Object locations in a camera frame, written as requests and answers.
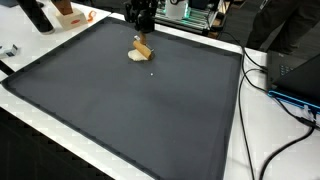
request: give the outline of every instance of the gray mat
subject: gray mat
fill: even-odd
[[[128,59],[137,32],[112,18],[4,87],[157,179],[222,179],[240,55],[160,32],[156,58]]]

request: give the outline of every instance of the white object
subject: white object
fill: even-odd
[[[81,25],[88,24],[88,21],[83,12],[81,12],[77,8],[73,8],[72,10],[73,13],[68,15],[62,15],[59,11],[56,11],[56,17],[60,25],[66,31],[79,27]]]
[[[0,59],[15,56],[17,54],[18,48],[16,45],[0,45]]]
[[[188,0],[180,1],[177,5],[172,4],[171,1],[177,0],[166,0],[166,17],[174,20],[183,19],[188,11]]]
[[[147,61],[148,59],[144,57],[137,49],[129,51],[128,56],[133,61]]]

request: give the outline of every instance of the white table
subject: white table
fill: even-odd
[[[14,43],[21,48],[16,57],[3,60],[5,64],[15,71],[87,28],[82,26],[64,32],[52,15],[55,11],[54,6],[48,0],[43,0],[42,2],[46,5],[44,8],[45,13],[56,28],[56,32],[50,36],[40,35],[19,7],[8,9],[0,6],[0,42]],[[90,7],[73,5],[85,12],[86,15],[92,10]],[[94,23],[110,15],[106,11],[96,9],[95,11],[97,16]],[[123,20],[123,16],[119,14],[112,14],[111,17]],[[156,25],[156,29],[175,36],[187,37],[190,40],[241,53],[240,47],[229,43],[161,25]],[[249,49],[247,51],[257,63],[265,64],[266,54]],[[246,61],[245,67],[249,69],[253,68],[254,65]],[[7,76],[0,72],[0,81],[5,77]],[[254,84],[265,85],[264,75],[253,72],[249,77]],[[263,161],[271,152],[283,144],[302,136],[306,133],[307,128],[289,117],[273,100],[250,87],[248,83],[244,83],[241,97],[249,147],[256,176],[258,176]],[[0,86],[0,106],[114,179],[152,179],[103,147],[65,126],[60,121],[15,97],[2,86]],[[288,108],[295,113],[301,113],[298,108],[289,105]],[[309,139],[296,144],[277,156],[269,165],[265,179],[320,179],[319,136],[320,133],[315,132]],[[226,180],[246,180],[251,178],[238,107],[234,115],[227,156]]]

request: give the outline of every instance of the white box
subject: white box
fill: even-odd
[[[59,11],[56,12],[56,18],[63,27],[64,30],[70,29],[88,24],[86,16],[79,9],[73,8],[73,13],[68,15],[62,15]]]
[[[17,54],[18,48],[16,45],[0,45],[0,59],[15,56]]]

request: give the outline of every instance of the wire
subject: wire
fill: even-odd
[[[248,145],[248,140],[247,140],[247,135],[246,135],[246,130],[245,130],[245,127],[244,127],[242,108],[241,108],[241,88],[242,88],[242,84],[243,84],[243,81],[244,81],[245,77],[247,76],[247,74],[249,72],[251,72],[251,71],[263,72],[263,70],[261,70],[261,69],[250,69],[250,70],[245,72],[245,74],[243,75],[243,77],[241,79],[240,87],[239,87],[239,91],[238,91],[238,105],[239,105],[242,132],[243,132],[244,141],[245,141],[245,145],[246,145],[246,149],[247,149],[247,155],[248,155],[249,164],[250,164],[251,176],[252,176],[252,179],[255,180],[254,170],[253,170],[253,165],[252,165],[252,160],[251,160],[251,155],[250,155],[250,150],[249,150],[249,145]]]
[[[261,170],[261,173],[260,173],[260,176],[259,176],[259,180],[263,180],[263,176],[264,176],[264,173],[267,169],[267,166],[269,165],[269,163],[271,162],[271,160],[276,157],[279,153],[281,153],[283,150],[287,149],[288,147],[304,140],[304,139],[307,139],[309,136],[312,135],[312,133],[314,132],[314,127],[311,127],[309,129],[309,131],[307,132],[307,134],[305,134],[304,136],[296,139],[296,140],[293,140],[287,144],[285,144],[284,146],[282,146],[281,148],[279,148],[278,150],[276,150],[275,152],[273,152],[269,158],[264,162],[263,166],[262,166],[262,170]]]
[[[242,51],[244,52],[243,54],[245,54],[253,64],[255,64],[256,66],[258,66],[259,68],[261,68],[261,69],[263,69],[263,70],[266,70],[266,71],[268,70],[267,67],[261,66],[261,65],[259,65],[258,63],[256,63],[255,61],[253,61],[252,58],[248,55],[248,53],[247,53],[247,51],[245,50],[245,48],[240,44],[240,41],[237,40],[232,34],[230,34],[230,33],[228,33],[228,32],[221,32],[221,33],[222,33],[222,34],[227,34],[227,35],[229,35],[229,36],[242,48]]]
[[[251,71],[260,71],[262,73],[266,73],[267,71],[267,68],[264,67],[264,66],[261,66],[259,64],[257,64],[256,62],[254,62],[250,57],[249,55],[247,54],[247,52],[245,51],[245,48],[240,44],[240,42],[238,40],[236,40],[236,38],[234,38],[233,35],[231,35],[230,33],[227,33],[227,32],[222,32],[222,33],[225,33],[225,34],[228,34],[230,35],[240,46],[241,46],[241,49],[242,49],[242,72],[243,72],[243,77],[241,79],[241,82],[240,82],[240,87],[239,87],[239,95],[238,95],[238,103],[239,103],[239,111],[240,111],[240,119],[241,119],[241,125],[242,125],[242,132],[243,132],[243,135],[244,135],[244,139],[245,139],[245,145],[246,145],[246,149],[247,149],[247,154],[248,154],[248,159],[249,159],[249,163],[250,163],[250,169],[251,169],[251,175],[252,175],[252,179],[254,180],[255,177],[254,177],[254,171],[253,171],[253,165],[252,165],[252,160],[251,160],[251,156],[250,156],[250,150],[249,150],[249,146],[248,146],[248,142],[247,142],[247,138],[246,138],[246,131],[245,131],[245,128],[244,128],[244,122],[243,122],[243,114],[242,114],[242,108],[241,108],[241,87],[242,87],[242,84],[243,84],[243,81],[244,79],[246,79],[249,84],[251,86],[253,86],[254,88],[264,92],[264,93],[268,93],[266,90],[262,89],[262,88],[259,88],[257,86],[255,86],[254,84],[252,84],[252,82],[249,80],[249,78],[247,77],[247,74]],[[256,66],[260,67],[261,69],[250,69],[248,71],[244,71],[244,57],[247,56],[249,58],[249,60],[251,62],[253,62]],[[280,100],[274,98],[276,101],[279,102],[279,104],[281,105],[281,107],[292,117],[294,117],[296,120],[298,120],[299,122],[307,125],[308,127],[310,127],[309,131],[302,137],[294,140],[294,141],[291,141],[287,144],[285,144],[284,146],[282,146],[281,148],[279,148],[278,150],[274,151],[270,156],[269,158],[264,162],[263,166],[262,166],[262,171],[260,173],[260,176],[259,176],[259,180],[263,180],[263,176],[264,176],[264,173],[266,171],[266,168],[268,167],[269,163],[271,162],[271,160],[276,157],[279,153],[281,153],[282,151],[284,151],[286,148],[308,138],[310,135],[312,135],[312,133],[314,132],[314,129],[315,128],[319,128],[316,124],[315,121],[309,121],[305,118],[302,118],[302,117],[297,117],[295,115],[293,115],[283,104]]]
[[[301,124],[304,124],[308,127],[313,127],[315,128],[316,130],[320,130],[320,127],[314,122],[314,121],[310,121],[308,119],[305,119],[305,118],[302,118],[302,117],[298,117],[298,116],[295,116],[293,115],[285,106],[284,104],[277,98],[273,98],[276,102],[279,103],[279,105],[282,107],[282,109],[287,113],[289,114],[290,116],[292,116],[293,118],[295,118],[297,121],[299,121]],[[317,117],[317,114],[316,113],[313,113],[313,116],[314,116],[314,119],[316,119]]]

